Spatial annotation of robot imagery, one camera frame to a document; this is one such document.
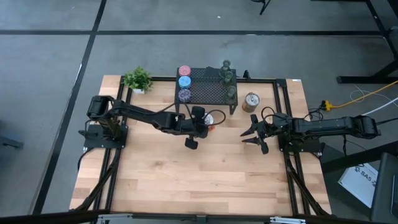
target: wooden table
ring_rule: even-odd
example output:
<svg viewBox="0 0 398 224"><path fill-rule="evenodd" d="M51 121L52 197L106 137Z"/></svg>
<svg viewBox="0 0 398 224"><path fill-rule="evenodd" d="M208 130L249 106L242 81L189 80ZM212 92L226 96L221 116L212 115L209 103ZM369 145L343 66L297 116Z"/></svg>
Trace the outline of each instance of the wooden table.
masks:
<svg viewBox="0 0 398 224"><path fill-rule="evenodd" d="M120 76L105 75L100 95L116 97ZM287 80L290 104L295 117L308 113L300 80ZM174 102L175 82L155 82L152 91L132 96L130 104L158 111ZM261 97L255 113L261 109L275 109L271 84L238 83L239 105L234 115L225 106L218 108L227 120L198 139L199 147L184 146L186 136L173 136L151 125L127 120L129 136L122 150L111 210L114 212L144 213L205 213L212 215L291 215L287 177L277 138L268 138L269 153L262 155L260 147L241 142L241 133L250 127L248 113L241 109L250 91ZM281 104L283 94L280 89ZM186 109L181 106L181 113ZM214 114L215 121L222 118ZM309 153L301 153L305 183L323 209L330 212L328 196L319 160ZM70 208L79 206L93 190L100 176L104 149L94 149L82 160ZM101 208L106 200L103 191ZM302 211L300 191L296 187L299 211Z"/></svg>

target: potted plant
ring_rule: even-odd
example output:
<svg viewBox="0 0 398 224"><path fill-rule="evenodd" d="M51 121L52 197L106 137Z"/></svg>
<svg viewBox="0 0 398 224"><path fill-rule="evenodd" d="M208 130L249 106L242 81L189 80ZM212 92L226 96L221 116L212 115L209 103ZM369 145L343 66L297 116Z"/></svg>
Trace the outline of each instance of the potted plant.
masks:
<svg viewBox="0 0 398 224"><path fill-rule="evenodd" d="M145 94L151 89L153 82L150 80L150 73L138 66L135 70L124 74L124 84L132 88L134 93Z"/></svg>

